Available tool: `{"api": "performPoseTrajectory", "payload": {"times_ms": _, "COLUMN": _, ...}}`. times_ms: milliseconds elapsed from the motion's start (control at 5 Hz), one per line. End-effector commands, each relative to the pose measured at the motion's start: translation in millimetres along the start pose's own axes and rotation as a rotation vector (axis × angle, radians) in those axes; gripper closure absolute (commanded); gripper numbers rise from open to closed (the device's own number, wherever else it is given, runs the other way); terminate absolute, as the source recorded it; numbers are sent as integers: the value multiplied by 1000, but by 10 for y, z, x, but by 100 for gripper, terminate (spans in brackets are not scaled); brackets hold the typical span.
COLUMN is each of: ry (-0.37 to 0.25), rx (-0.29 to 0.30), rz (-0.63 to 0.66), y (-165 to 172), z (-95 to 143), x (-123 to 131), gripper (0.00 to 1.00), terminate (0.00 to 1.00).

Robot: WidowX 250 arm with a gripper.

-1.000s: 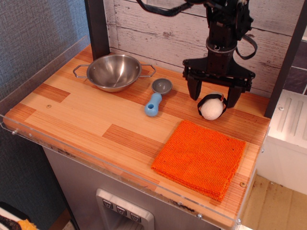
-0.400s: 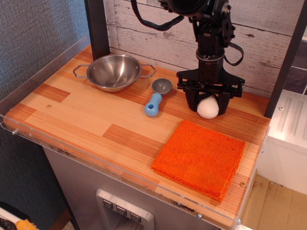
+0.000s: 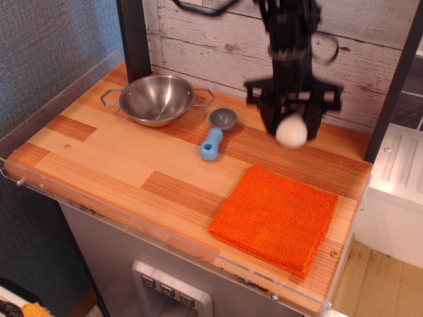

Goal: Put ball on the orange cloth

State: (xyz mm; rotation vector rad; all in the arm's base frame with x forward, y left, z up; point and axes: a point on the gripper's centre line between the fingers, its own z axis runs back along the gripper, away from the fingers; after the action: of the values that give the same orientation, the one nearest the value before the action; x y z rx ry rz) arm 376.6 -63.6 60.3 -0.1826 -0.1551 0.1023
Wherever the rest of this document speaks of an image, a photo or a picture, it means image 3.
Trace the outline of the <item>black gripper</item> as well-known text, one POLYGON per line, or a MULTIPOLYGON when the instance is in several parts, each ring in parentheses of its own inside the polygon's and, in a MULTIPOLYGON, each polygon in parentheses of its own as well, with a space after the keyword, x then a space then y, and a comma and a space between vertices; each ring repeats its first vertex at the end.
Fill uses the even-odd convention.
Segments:
POLYGON ((272 77, 245 82, 247 104, 258 105, 262 121, 269 134, 276 134, 283 119, 282 105, 279 102, 291 94, 297 96, 302 92, 308 92, 310 97, 316 98, 322 104, 321 106, 310 105, 303 112, 308 141, 317 137, 324 112, 341 110, 343 88, 315 78, 312 65, 311 55, 293 60, 274 59, 272 77), (260 98, 253 93, 256 88, 262 91, 260 98))

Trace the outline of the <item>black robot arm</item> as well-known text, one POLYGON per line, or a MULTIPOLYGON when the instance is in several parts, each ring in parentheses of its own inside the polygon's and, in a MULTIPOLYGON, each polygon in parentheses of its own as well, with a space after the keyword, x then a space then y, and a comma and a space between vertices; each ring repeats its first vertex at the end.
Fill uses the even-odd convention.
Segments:
POLYGON ((259 1, 269 34, 273 75, 245 82, 247 103, 256 104, 268 133, 275 135, 283 120, 300 113, 307 139, 318 134, 328 110, 339 111, 344 88, 313 75, 312 35, 321 21, 316 1, 259 1))

